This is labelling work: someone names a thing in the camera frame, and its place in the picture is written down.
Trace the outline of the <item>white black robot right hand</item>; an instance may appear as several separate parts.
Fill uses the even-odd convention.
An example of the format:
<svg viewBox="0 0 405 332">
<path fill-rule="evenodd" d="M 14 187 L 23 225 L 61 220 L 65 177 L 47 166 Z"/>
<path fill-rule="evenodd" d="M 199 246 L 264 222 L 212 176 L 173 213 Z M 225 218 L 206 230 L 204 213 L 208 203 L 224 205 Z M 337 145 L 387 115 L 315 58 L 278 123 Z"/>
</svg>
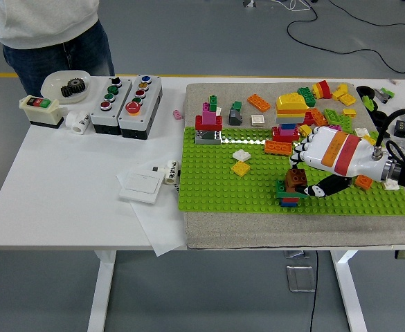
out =
<svg viewBox="0 0 405 332">
<path fill-rule="evenodd" d="M 380 146 L 371 145 L 366 139 L 329 127 L 316 127 L 301 143 L 294 147 L 289 164 L 299 163 L 331 173 L 317 184 L 296 185 L 298 193 L 308 196 L 331 196 L 349 188 L 352 179 L 367 176 L 384 182 L 390 171 L 388 153 Z"/>
</svg>

